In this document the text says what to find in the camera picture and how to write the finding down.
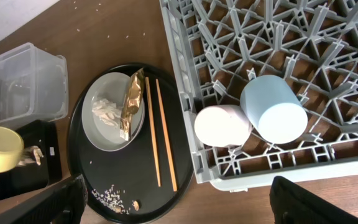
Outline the blue cup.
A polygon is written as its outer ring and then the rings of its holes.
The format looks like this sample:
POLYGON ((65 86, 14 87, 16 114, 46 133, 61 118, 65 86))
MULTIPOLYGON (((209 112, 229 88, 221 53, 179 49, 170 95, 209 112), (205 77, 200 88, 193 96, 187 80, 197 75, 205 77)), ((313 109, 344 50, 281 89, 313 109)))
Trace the blue cup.
POLYGON ((262 138, 285 144, 300 137, 308 124, 306 111, 286 81, 262 75, 243 89, 240 105, 262 138))

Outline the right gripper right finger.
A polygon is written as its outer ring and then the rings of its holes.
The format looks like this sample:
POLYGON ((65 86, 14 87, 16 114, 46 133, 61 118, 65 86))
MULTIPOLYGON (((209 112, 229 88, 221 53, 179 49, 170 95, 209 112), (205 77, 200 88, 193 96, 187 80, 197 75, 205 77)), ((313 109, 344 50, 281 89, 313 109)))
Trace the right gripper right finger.
POLYGON ((292 181, 276 176, 270 189, 275 224, 358 223, 358 217, 325 201, 292 181))

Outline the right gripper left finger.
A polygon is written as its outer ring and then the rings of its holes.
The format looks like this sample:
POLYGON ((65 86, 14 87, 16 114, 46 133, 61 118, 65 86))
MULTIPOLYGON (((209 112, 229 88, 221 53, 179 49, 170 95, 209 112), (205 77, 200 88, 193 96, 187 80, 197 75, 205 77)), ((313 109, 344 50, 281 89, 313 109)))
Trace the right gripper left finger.
POLYGON ((81 174, 44 190, 0 214, 0 224, 79 223, 88 202, 81 174))

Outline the white tissue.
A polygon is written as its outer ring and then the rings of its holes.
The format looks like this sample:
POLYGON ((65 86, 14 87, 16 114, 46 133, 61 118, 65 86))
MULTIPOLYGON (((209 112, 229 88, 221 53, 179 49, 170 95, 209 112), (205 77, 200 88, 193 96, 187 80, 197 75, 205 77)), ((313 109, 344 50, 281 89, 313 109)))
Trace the white tissue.
POLYGON ((93 103, 92 112, 104 124, 117 128, 121 118, 121 109, 116 103, 105 98, 93 103))

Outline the peanut shells pile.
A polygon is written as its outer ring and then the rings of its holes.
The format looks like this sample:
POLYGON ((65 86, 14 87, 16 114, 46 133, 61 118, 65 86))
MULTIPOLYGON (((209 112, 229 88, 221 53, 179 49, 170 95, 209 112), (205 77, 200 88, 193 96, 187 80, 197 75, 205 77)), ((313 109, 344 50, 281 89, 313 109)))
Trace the peanut shells pile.
POLYGON ((41 158, 43 157, 44 155, 38 146, 27 147, 23 150, 23 153, 17 166, 24 167, 33 163, 36 163, 38 166, 40 166, 42 164, 41 158))

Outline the pink cup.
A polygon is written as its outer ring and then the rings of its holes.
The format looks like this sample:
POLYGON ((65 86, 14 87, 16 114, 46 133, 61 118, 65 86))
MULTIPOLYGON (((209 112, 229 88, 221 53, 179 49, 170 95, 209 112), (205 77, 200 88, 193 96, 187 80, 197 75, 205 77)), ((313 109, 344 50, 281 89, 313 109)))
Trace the pink cup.
POLYGON ((252 132, 252 124, 237 105, 215 105, 202 109, 196 116, 197 138, 208 146, 241 146, 252 132))

